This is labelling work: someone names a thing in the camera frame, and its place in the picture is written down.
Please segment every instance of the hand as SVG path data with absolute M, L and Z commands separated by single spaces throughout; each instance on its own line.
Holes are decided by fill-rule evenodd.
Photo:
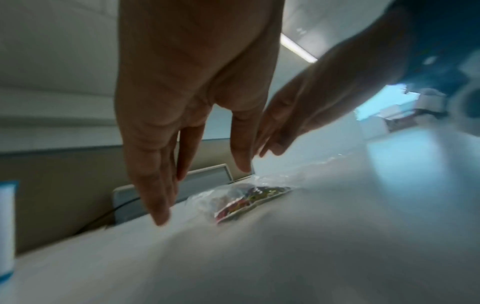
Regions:
M 282 155 L 298 136 L 335 121 L 398 81 L 408 63 L 410 27 L 404 9 L 392 10 L 297 75 L 264 112 L 255 151 L 260 157 L 268 150 Z
M 157 225 L 169 218 L 214 104 L 232 111 L 231 152 L 251 170 L 282 11 L 277 0 L 121 1 L 115 112 L 128 174 Z

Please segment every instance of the clear plastic bag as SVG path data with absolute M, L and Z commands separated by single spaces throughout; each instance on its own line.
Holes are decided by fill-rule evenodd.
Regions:
M 238 219 L 243 214 L 294 189 L 299 176 L 252 176 L 249 179 L 220 186 L 188 198 L 194 205 L 217 223 Z

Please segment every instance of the person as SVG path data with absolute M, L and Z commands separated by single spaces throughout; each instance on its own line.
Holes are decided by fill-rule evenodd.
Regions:
M 480 46 L 478 1 L 397 0 L 286 84 L 262 114 L 283 6 L 280 0 L 120 2 L 115 112 L 128 174 L 157 225 L 169 218 L 214 104 L 232 111 L 231 152 L 248 172 L 253 155 L 282 155 L 295 138 L 385 85 L 453 94 L 468 81 L 458 65 Z

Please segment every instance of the ceiling light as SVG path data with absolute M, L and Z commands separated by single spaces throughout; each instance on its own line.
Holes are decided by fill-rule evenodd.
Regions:
M 312 54 L 302 49 L 301 46 L 293 42 L 290 38 L 285 36 L 283 33 L 280 35 L 280 43 L 290 51 L 302 57 L 307 62 L 314 63 L 317 61 L 317 59 Z

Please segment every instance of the white cup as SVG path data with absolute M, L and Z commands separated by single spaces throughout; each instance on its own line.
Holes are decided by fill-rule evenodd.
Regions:
M 8 280 L 14 271 L 17 185 L 14 181 L 0 181 L 0 284 Z

